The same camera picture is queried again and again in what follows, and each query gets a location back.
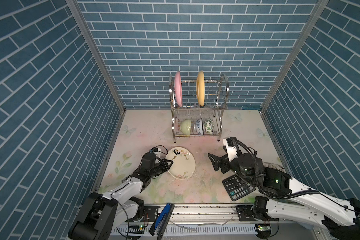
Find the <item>white floral ceramic plate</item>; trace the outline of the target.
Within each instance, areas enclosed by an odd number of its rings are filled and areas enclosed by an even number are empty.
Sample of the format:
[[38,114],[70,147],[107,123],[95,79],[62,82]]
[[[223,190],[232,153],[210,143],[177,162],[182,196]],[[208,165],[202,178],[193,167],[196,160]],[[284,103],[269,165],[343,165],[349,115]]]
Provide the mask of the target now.
[[173,161],[169,169],[172,177],[178,180],[189,179],[195,172],[196,161],[191,152],[182,147],[174,147],[169,150],[166,160]]

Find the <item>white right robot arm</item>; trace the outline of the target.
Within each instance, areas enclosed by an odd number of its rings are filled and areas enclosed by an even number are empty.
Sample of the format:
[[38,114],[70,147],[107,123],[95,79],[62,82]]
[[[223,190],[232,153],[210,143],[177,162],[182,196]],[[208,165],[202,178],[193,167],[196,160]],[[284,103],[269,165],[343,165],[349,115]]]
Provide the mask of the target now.
[[258,221],[287,219],[327,229],[339,240],[360,240],[360,201],[321,193],[278,169],[265,167],[250,154],[229,159],[208,154],[215,171],[234,175],[223,180],[232,201],[258,190],[251,208]]

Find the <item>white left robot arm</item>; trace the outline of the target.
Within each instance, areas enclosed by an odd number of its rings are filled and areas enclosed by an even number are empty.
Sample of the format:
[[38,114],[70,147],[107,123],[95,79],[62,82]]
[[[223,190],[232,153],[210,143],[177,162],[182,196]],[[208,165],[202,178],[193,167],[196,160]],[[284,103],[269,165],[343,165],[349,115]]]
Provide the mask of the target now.
[[172,160],[159,158],[160,151],[154,148],[143,155],[138,168],[124,182],[104,194],[91,193],[84,201],[68,237],[71,240],[107,240],[114,228],[143,220],[139,229],[147,227],[150,215],[145,211],[145,202],[136,196],[151,183],[153,178],[168,172]]

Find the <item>pink plastic plate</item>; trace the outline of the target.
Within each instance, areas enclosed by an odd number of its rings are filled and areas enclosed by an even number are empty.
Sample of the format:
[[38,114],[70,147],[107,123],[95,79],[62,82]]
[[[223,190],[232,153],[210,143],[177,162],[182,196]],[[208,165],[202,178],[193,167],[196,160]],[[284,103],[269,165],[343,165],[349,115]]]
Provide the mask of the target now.
[[182,91],[182,81],[181,81],[181,73],[178,71],[175,74],[175,99],[179,107],[183,106],[183,91]]

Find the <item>yellow plastic plate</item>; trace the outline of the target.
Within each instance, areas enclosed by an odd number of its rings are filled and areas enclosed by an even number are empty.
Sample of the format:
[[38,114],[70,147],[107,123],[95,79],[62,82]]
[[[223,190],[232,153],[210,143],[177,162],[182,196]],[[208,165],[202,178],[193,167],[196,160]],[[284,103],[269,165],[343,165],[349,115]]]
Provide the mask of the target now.
[[205,104],[205,77],[204,72],[200,71],[197,76],[197,100],[200,107]]

